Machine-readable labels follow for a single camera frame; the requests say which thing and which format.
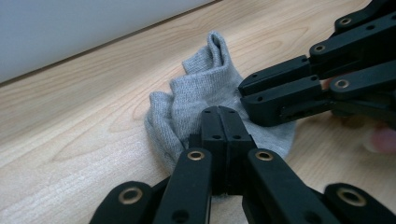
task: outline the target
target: black plastic finger segment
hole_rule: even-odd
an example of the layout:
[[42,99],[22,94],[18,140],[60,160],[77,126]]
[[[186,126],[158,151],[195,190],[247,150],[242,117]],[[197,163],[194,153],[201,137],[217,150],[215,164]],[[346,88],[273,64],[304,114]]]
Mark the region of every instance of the black plastic finger segment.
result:
[[213,194],[242,195],[243,160],[256,147],[239,114],[225,106],[202,112],[201,147],[213,155]]
[[212,156],[202,148],[181,153],[153,223],[208,223]]
[[272,223],[340,223],[275,152],[250,150],[247,175]]
[[123,183],[108,193],[90,224],[147,223],[152,196],[152,188],[145,183]]
[[396,216],[362,189],[348,184],[332,184],[324,191],[324,200],[343,223],[396,223]]

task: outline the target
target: black plastic part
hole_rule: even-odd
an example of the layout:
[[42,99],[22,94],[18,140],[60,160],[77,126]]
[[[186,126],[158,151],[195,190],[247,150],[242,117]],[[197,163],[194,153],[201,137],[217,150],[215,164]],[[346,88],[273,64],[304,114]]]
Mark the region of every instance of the black plastic part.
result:
[[385,105],[374,104],[371,102],[357,100],[336,101],[332,108],[339,109],[350,114],[366,115],[373,119],[396,121],[395,110],[389,110]]
[[284,122],[280,111],[285,105],[315,100],[322,93],[318,77],[312,76],[242,97],[241,103],[253,122],[268,127]]
[[153,223],[208,223],[211,196],[211,153],[183,151],[169,179]]
[[152,223],[155,214],[157,212],[157,208],[160,206],[161,199],[163,198],[163,193],[166,190],[166,187],[168,186],[170,176],[165,178],[163,181],[152,187],[152,196],[150,203],[148,205],[148,209],[146,212],[146,215],[144,217],[144,220],[142,223]]
[[347,14],[336,20],[334,23],[334,34],[339,35],[345,31],[351,30],[367,21],[375,20],[379,17],[389,14],[396,10],[396,1],[394,0],[373,0],[362,10]]
[[316,115],[332,109],[333,101],[326,100],[310,100],[295,105],[285,105],[280,110],[280,119],[283,123],[308,116]]
[[395,88],[396,61],[335,77],[330,84],[332,98],[335,100],[347,100],[378,90],[393,91]]
[[273,88],[311,76],[311,68],[305,55],[263,69],[245,78],[238,87],[243,96]]
[[212,106],[202,114],[201,143],[191,135],[194,146],[209,150],[213,157],[213,195],[243,193],[243,160],[254,147],[239,114],[228,107]]
[[329,185],[324,200],[342,223],[396,223],[396,216],[384,205],[364,190],[348,184]]
[[340,223],[275,152],[250,150],[247,175],[272,223]]
[[190,147],[202,147],[201,135],[197,133],[192,133],[189,136],[189,148]]
[[317,43],[309,50],[320,79],[384,63],[396,56],[396,13]]
[[123,183],[108,193],[90,224],[147,223],[152,197],[153,190],[145,183]]
[[242,208],[249,224],[272,223],[270,216],[265,210],[265,206],[257,197],[244,196],[242,199]]

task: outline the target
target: gray sock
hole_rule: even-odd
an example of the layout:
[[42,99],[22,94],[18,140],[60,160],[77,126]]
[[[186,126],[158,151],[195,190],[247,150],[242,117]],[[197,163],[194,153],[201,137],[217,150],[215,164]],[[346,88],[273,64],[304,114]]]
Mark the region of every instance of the gray sock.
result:
[[209,33],[207,46],[183,62],[183,66],[187,75],[170,82],[172,93],[153,92],[149,96],[151,107],[145,119],[152,145],[169,172],[175,168],[181,151],[189,148],[189,135],[199,133],[201,112],[213,105],[238,111],[258,147],[286,157],[295,122],[264,128],[248,119],[237,89],[242,78],[233,67],[219,33]]

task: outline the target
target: wood grain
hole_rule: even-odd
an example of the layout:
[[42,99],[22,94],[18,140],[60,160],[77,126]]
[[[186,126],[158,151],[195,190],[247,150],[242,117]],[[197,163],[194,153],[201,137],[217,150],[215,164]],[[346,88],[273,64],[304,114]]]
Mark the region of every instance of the wood grain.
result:
[[[167,176],[143,119],[209,31],[242,76],[307,54],[365,0],[238,1],[201,7],[0,87],[0,223],[88,223],[118,184]],[[396,212],[396,158],[361,148],[372,122],[328,113],[299,121],[287,162],[314,189],[347,182]],[[240,198],[213,203],[212,223],[246,223]]]

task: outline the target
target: light wood surface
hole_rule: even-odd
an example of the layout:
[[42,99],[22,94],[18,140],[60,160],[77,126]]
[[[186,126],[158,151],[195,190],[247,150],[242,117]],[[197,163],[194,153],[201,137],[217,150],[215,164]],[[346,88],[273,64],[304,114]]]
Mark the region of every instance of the light wood surface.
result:
[[[144,116],[181,62],[217,30],[243,77],[307,54],[365,0],[223,0],[0,86],[0,223],[88,223],[111,189],[164,179]],[[299,121],[287,163],[310,187],[346,182],[396,212],[396,157],[370,153],[370,120]],[[246,223],[241,199],[211,223]]]

